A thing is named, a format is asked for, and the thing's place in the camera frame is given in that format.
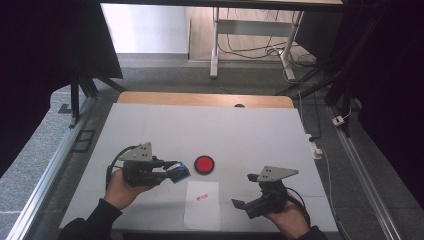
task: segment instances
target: black fabric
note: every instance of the black fabric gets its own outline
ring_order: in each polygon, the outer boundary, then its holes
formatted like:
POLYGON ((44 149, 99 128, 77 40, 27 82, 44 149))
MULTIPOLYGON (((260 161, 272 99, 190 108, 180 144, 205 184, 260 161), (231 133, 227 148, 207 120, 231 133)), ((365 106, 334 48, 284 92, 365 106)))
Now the black fabric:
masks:
POLYGON ((355 65, 359 120, 424 207, 424 3, 394 0, 355 65))
POLYGON ((0 175, 70 78, 122 78, 99 3, 9 1, 0 8, 0 175))
POLYGON ((308 233, 298 238, 298 240, 327 240, 327 237, 317 226, 313 226, 308 233))
POLYGON ((58 240, 105 240, 109 238, 113 222, 122 212, 103 199, 86 221, 77 218, 60 232, 58 240))

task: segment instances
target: wooden edge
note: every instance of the wooden edge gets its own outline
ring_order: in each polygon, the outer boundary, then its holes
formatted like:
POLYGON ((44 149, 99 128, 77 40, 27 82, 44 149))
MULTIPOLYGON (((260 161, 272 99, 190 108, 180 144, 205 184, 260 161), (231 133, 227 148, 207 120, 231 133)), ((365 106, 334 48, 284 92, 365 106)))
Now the wooden edge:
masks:
POLYGON ((294 108, 286 96, 254 96, 199 93, 123 92, 118 103, 253 108, 294 108))

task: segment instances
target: human hand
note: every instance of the human hand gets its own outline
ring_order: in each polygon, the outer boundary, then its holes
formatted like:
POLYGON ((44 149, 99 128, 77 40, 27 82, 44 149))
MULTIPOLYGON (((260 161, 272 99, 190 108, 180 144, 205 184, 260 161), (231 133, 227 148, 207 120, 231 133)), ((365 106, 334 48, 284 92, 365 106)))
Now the human hand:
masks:
POLYGON ((128 207, 142 192, 152 189, 154 186, 132 187, 124 181, 122 170, 112 173, 109 186, 106 190, 104 200, 119 210, 128 207))
POLYGON ((308 224, 302 211, 294 203, 287 201, 284 210, 265 214, 277 228, 289 239, 297 239, 309 232, 308 224))

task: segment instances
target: black sleeve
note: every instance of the black sleeve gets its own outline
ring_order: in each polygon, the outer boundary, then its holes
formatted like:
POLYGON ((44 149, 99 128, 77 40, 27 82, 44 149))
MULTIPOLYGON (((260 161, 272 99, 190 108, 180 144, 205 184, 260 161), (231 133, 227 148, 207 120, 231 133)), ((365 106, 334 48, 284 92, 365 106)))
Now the black sleeve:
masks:
POLYGON ((298 240, 327 240, 327 237, 317 226, 313 226, 309 232, 298 238, 298 240))
POLYGON ((77 218, 68 223, 60 232, 58 240, 105 240, 110 234, 113 222, 121 214, 120 210, 100 199, 99 205, 87 220, 77 218))

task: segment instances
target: red circular object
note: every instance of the red circular object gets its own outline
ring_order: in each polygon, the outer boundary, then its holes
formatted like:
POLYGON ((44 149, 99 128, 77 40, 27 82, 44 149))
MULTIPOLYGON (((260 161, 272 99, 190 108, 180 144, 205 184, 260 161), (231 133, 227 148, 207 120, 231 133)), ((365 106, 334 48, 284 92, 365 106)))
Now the red circular object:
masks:
POLYGON ((194 168, 199 174, 207 175, 215 168, 215 162, 211 157, 203 155, 196 159, 194 168))

